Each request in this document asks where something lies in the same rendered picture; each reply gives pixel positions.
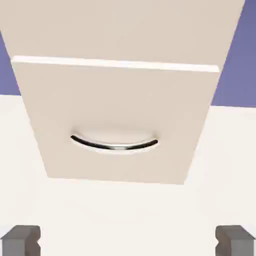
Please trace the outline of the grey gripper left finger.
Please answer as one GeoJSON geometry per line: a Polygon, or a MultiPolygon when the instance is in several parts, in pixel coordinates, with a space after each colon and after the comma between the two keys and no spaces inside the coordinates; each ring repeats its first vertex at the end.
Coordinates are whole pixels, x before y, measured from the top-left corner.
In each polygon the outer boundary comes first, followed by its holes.
{"type": "Polygon", "coordinates": [[[16,225],[0,238],[2,256],[41,256],[40,238],[40,226],[16,225]]]}

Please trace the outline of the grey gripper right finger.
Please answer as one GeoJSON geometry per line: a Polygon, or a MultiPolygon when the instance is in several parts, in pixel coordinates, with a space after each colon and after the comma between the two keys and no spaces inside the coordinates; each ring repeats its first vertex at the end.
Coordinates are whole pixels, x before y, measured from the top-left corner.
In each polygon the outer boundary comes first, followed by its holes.
{"type": "Polygon", "coordinates": [[[218,225],[215,238],[215,256],[256,256],[256,238],[241,225],[218,225]]]}

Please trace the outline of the beige drawer front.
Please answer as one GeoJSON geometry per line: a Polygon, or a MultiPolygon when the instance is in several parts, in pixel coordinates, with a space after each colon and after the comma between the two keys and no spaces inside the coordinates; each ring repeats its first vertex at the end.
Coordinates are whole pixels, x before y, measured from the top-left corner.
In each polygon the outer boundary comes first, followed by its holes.
{"type": "Polygon", "coordinates": [[[185,182],[220,74],[11,62],[50,178],[181,185],[185,182]],[[158,144],[104,150],[74,142],[158,144]]]}

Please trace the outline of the beige painted cabinet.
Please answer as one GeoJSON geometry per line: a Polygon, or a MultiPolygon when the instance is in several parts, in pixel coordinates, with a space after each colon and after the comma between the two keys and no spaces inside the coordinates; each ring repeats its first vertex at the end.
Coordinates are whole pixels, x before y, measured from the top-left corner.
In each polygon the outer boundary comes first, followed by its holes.
{"type": "Polygon", "coordinates": [[[11,65],[20,58],[220,78],[245,1],[0,0],[0,32],[11,65]]]}

